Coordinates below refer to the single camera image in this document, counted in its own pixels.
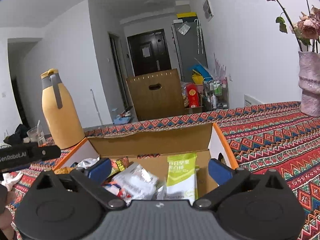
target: white wall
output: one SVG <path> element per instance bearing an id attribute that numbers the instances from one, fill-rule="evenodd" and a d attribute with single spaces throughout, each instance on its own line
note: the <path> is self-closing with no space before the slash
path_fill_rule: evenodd
<path id="1" fill-rule="evenodd" d="M 124 64 L 122 64 L 122 74 L 125 78 L 133 76 L 130 61 L 126 57 L 128 49 L 124 39 L 123 28 L 120 26 L 119 20 L 113 18 L 107 11 L 106 7 L 89 0 L 89 13 L 92 28 L 92 36 L 94 41 L 94 49 L 97 57 L 100 77 L 108 102 L 110 112 L 114 108 L 118 108 L 118 113 L 124 111 L 120 89 L 116 77 L 115 65 L 112 58 L 109 33 L 114 34 L 121 39 Z"/>
<path id="2" fill-rule="evenodd" d="M 88 1 L 69 9 L 45 27 L 41 41 L 19 52 L 17 77 L 23 106 L 31 126 L 38 120 L 49 133 L 41 107 L 40 74 L 57 68 L 69 90 L 82 127 L 100 125 L 92 93 L 105 124 L 111 123 L 108 105 L 100 80 L 92 39 Z"/>
<path id="3" fill-rule="evenodd" d="M 293 22 L 301 11 L 308 12 L 305 0 L 279 0 Z M 298 43 L 291 33 L 279 32 L 276 17 L 281 8 L 276 1 L 210 0 L 213 19 L 204 18 L 204 0 L 190 0 L 200 19 L 209 67 L 214 53 L 227 66 L 230 107 L 244 106 L 244 94 L 263 103 L 301 100 L 298 87 Z M 319 0 L 309 4 L 320 6 Z"/>
<path id="4" fill-rule="evenodd" d="M 21 123 L 12 91 L 7 39 L 0 40 L 0 106 L 0 141 L 2 141 L 4 133 L 13 134 Z"/>
<path id="5" fill-rule="evenodd" d="M 173 34 L 171 24 L 173 20 L 177 19 L 175 14 L 165 17 L 154 17 L 152 19 L 142 19 L 134 23 L 124 25 L 124 34 L 126 37 L 137 35 L 140 33 L 151 32 L 154 30 L 164 29 L 165 39 L 167 41 L 168 52 L 171 62 L 171 67 L 178 69 L 180 75 L 179 62 L 175 45 L 173 43 Z"/>

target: thermos handle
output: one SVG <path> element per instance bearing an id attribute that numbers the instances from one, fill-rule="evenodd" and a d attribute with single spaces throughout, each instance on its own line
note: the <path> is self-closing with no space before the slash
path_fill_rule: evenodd
<path id="1" fill-rule="evenodd" d="M 60 91 L 59 91 L 59 87 L 58 87 L 57 77 L 55 74 L 53 74 L 49 78 L 51 80 L 51 84 L 53 87 L 53 92 L 54 92 L 54 96 L 56 98 L 58 109 L 61 109 L 62 108 L 62 99 L 61 99 L 61 95 L 60 95 Z"/>

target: finger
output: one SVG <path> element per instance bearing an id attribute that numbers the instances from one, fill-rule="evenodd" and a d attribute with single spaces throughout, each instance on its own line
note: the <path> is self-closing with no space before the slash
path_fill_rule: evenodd
<path id="1" fill-rule="evenodd" d="M 11 226 L 12 214 L 5 208 L 4 212 L 0 215 L 0 229 L 6 229 Z"/>
<path id="2" fill-rule="evenodd" d="M 8 227 L 7 229 L 2 230 L 4 235 L 8 238 L 8 240 L 12 240 L 14 236 L 14 230 L 12 226 Z"/>
<path id="3" fill-rule="evenodd" d="M 7 200 L 5 202 L 6 205 L 9 205 L 11 202 L 15 201 L 17 198 L 17 195 L 14 191 L 9 191 L 7 194 Z"/>

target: thermos lid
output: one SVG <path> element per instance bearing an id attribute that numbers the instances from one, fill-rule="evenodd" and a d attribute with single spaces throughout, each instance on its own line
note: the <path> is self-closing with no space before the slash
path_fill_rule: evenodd
<path id="1" fill-rule="evenodd" d="M 52 74 L 57 74 L 57 73 L 59 73 L 58 69 L 51 68 L 48 71 L 42 73 L 40 76 L 41 76 L 41 79 L 43 79 L 47 76 L 50 76 Z"/>

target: metal rack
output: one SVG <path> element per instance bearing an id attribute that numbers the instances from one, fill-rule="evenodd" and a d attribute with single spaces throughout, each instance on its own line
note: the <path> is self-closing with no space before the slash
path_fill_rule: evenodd
<path id="1" fill-rule="evenodd" d="M 203 81 L 203 89 L 204 93 L 201 95 L 203 97 L 203 106 L 205 108 L 205 111 L 215 111 L 215 110 L 222 110 L 222 109 L 228 109 L 229 108 L 229 93 L 228 93 L 228 81 L 227 78 L 225 78 L 226 85 L 225 87 L 222 86 L 222 82 L 219 82 L 221 84 L 221 93 L 217 94 L 215 93 L 215 90 L 213 88 L 213 82 L 214 80 L 206 81 L 204 79 Z M 215 95 L 217 98 L 217 107 L 213 107 L 212 102 L 212 95 Z"/>

